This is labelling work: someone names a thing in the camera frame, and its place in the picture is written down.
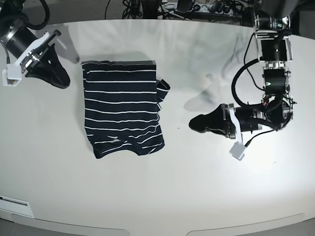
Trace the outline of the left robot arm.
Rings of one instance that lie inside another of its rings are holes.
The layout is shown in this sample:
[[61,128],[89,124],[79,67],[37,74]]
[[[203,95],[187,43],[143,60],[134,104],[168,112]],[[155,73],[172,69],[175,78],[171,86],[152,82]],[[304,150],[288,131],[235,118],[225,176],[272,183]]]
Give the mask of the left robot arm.
[[[296,0],[250,0],[247,22],[254,29],[257,58],[244,61],[231,83],[231,92],[238,107],[220,104],[206,115],[198,115],[189,122],[189,128],[199,133],[212,132],[231,139],[242,139],[244,132],[254,132],[263,126],[272,131],[283,129],[293,118],[295,104],[290,95],[291,72],[287,63],[293,60],[290,37],[291,14]],[[249,67],[263,63],[263,98],[259,103],[241,101],[236,84]]]

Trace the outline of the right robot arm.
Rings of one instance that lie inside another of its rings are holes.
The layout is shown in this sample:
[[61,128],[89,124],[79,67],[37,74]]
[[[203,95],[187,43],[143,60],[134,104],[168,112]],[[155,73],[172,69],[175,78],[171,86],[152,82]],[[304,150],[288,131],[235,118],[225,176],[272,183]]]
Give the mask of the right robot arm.
[[54,87],[65,89],[70,78],[59,61],[52,40],[61,32],[45,32],[37,37],[32,31],[41,30],[50,20],[46,1],[40,3],[45,17],[42,23],[34,25],[23,12],[23,0],[2,0],[0,2],[0,44],[6,53],[6,68],[2,71],[2,83],[6,87],[17,86],[23,77],[37,78]]

